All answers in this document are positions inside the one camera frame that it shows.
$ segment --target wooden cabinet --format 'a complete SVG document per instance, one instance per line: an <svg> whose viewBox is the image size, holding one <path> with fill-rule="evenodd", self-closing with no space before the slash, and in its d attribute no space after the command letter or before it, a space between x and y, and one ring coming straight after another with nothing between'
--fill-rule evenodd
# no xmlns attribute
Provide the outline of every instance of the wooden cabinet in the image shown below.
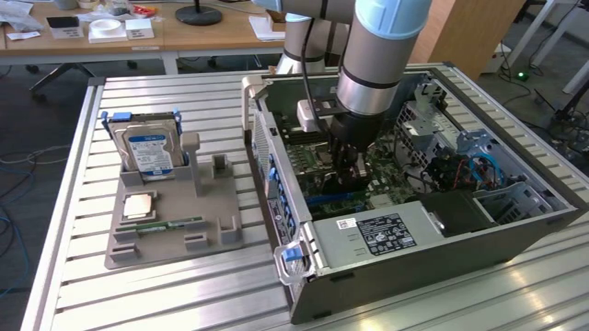
<svg viewBox="0 0 589 331"><path fill-rule="evenodd" d="M451 61L477 79L525 0L435 0L411 63Z"/></svg>

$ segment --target blue latch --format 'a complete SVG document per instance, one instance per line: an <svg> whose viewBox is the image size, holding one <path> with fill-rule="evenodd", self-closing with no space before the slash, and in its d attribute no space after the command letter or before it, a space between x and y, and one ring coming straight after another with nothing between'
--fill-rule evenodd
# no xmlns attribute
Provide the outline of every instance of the blue latch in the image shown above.
<svg viewBox="0 0 589 331"><path fill-rule="evenodd" d="M270 168L269 172L269 180L273 180L277 174L277 168Z"/></svg>
<svg viewBox="0 0 589 331"><path fill-rule="evenodd" d="M131 121L133 112L115 112L113 114L113 120L114 122L127 122Z"/></svg>
<svg viewBox="0 0 589 331"><path fill-rule="evenodd" d="M290 248L284 252L285 262L297 261L304 258L304 251L301 247Z"/></svg>

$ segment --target black lamp base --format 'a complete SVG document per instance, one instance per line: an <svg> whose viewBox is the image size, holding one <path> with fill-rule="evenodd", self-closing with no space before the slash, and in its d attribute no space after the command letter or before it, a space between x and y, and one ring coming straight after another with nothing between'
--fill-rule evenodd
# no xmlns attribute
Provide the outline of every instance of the black lamp base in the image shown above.
<svg viewBox="0 0 589 331"><path fill-rule="evenodd" d="M197 12L194 6L184 7L177 10L177 19L192 26L210 26L220 23L224 14L220 10L201 6L201 12Z"/></svg>

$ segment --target blue hard drive label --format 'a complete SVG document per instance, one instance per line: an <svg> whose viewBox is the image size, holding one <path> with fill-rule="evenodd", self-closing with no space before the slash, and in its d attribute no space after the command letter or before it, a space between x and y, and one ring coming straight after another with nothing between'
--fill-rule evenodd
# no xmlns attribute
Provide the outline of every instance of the blue hard drive label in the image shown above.
<svg viewBox="0 0 589 331"><path fill-rule="evenodd" d="M173 158L165 149L168 139L164 134L133 136L129 138L129 145L144 174L158 176L173 172Z"/></svg>

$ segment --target aluminum table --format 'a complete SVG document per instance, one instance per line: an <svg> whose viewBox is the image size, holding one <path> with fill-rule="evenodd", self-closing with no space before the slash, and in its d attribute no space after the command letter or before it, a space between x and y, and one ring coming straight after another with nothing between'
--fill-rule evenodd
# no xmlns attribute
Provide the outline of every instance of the aluminum table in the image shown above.
<svg viewBox="0 0 589 331"><path fill-rule="evenodd" d="M587 176L459 70L437 66L589 201ZM588 215L505 264L312 323L289 323L242 142L241 81L265 73L113 78L89 87L23 330L589 330ZM448 102L463 126L479 128L463 105ZM182 111L185 130L201 133L198 158L225 152L236 164L246 247L109 270L121 158L98 116L103 110L174 108Z"/></svg>

